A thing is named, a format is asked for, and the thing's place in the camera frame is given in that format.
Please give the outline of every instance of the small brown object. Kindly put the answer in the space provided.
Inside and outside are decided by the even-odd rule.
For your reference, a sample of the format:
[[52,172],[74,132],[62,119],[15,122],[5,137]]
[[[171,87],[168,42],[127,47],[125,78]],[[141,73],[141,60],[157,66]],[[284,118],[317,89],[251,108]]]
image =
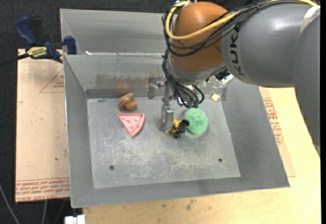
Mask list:
[[136,107],[137,103],[134,101],[134,94],[128,93],[120,97],[118,100],[119,109],[133,110]]

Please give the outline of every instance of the cardboard sheet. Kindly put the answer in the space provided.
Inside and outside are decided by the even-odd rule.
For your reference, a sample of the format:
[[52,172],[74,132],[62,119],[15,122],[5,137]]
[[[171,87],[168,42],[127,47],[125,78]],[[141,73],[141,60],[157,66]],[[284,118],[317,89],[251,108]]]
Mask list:
[[15,201],[70,195],[63,65],[18,62]]

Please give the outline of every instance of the pink triangular object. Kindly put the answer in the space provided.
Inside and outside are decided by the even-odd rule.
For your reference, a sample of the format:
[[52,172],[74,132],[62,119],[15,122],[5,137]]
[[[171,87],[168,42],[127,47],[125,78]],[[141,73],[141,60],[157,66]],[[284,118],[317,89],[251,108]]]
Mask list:
[[118,114],[118,118],[130,136],[134,137],[144,125],[145,114]]

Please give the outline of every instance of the yellow clamp label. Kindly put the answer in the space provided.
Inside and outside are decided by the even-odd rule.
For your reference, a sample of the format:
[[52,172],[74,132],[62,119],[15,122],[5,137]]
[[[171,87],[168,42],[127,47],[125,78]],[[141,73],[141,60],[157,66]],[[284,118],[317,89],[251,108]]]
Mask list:
[[46,47],[31,47],[27,50],[27,54],[33,58],[38,58],[42,55],[46,55]]

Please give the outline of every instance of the green fuzzy ball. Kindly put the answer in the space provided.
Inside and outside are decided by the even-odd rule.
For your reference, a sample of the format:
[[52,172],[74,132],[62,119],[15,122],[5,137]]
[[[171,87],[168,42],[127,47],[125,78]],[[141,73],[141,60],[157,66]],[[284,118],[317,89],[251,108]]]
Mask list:
[[186,127],[186,129],[195,135],[201,135],[207,129],[207,115],[198,108],[191,108],[185,112],[184,119],[189,121],[189,125]]

